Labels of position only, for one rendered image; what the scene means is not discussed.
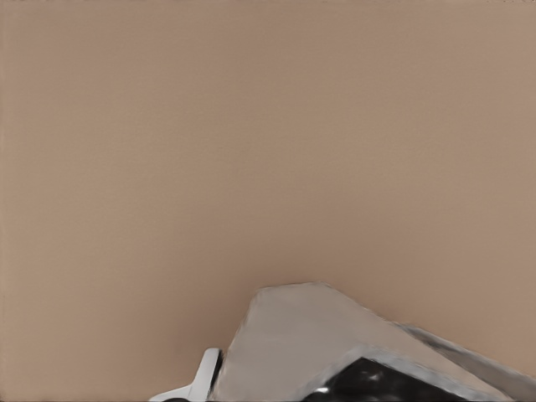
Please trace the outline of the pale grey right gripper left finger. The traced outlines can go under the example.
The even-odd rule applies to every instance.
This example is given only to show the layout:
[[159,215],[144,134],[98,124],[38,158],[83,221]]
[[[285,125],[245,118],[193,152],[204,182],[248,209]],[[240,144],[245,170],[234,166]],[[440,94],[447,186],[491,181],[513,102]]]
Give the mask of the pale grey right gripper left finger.
[[147,402],[207,402],[222,362],[221,349],[206,349],[191,384],[157,394]]

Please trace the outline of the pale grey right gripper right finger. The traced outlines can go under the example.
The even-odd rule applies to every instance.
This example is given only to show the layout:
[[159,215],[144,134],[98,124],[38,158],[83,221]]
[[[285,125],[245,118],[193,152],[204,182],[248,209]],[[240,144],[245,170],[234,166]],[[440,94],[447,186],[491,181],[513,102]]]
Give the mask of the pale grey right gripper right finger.
[[536,402],[536,379],[409,324],[383,319],[319,282],[259,290],[210,395],[299,400],[360,358],[463,399]]

